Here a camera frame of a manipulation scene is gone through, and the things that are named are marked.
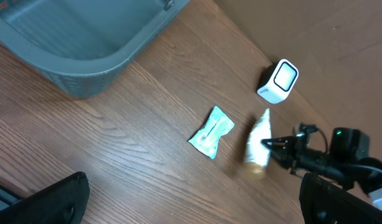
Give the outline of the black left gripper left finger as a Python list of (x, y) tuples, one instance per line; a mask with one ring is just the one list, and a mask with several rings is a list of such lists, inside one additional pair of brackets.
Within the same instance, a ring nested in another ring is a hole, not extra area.
[(0, 223), (81, 223), (89, 197), (86, 174), (76, 172), (29, 197), (21, 197), (20, 202), (1, 210)]

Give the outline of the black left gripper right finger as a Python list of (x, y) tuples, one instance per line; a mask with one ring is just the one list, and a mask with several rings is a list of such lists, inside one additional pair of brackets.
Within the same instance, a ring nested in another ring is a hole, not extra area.
[(306, 224), (382, 224), (382, 211), (319, 176), (307, 173), (299, 194)]

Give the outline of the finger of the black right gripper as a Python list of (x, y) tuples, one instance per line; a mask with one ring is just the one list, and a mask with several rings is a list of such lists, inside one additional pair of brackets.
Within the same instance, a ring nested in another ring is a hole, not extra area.
[(296, 138), (294, 136), (262, 139), (261, 144), (270, 150), (271, 158), (283, 169), (291, 168), (296, 153)]

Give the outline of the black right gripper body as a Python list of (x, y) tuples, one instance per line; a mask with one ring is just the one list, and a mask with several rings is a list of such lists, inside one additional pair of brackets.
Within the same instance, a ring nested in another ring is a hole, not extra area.
[(290, 174), (296, 177), (302, 177), (297, 172), (304, 170), (315, 172), (319, 160), (322, 158), (322, 152), (308, 148), (310, 135), (297, 134), (296, 143), (291, 147), (291, 171)]

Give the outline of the white cosmetic tube gold cap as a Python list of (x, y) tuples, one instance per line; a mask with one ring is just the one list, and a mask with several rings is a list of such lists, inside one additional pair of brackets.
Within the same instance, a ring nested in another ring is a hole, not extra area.
[(266, 176), (271, 151), (261, 141), (271, 137), (270, 109), (268, 108), (255, 122), (249, 133), (243, 159), (246, 171), (256, 179), (263, 179)]

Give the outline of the teal snack packet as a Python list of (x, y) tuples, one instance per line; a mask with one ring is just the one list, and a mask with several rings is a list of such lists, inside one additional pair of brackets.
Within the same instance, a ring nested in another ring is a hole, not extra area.
[(228, 134), (234, 127), (234, 122), (218, 106), (215, 106), (206, 123), (188, 142), (205, 156), (214, 159), (220, 138)]

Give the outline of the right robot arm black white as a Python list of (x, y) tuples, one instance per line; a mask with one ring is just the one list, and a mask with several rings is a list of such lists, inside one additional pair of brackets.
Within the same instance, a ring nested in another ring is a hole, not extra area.
[(261, 144), (290, 174), (300, 170), (334, 181), (345, 191), (357, 183), (382, 211), (382, 162), (370, 157), (370, 138), (359, 129), (335, 128), (332, 138), (314, 124), (300, 124), (292, 136), (266, 138)]

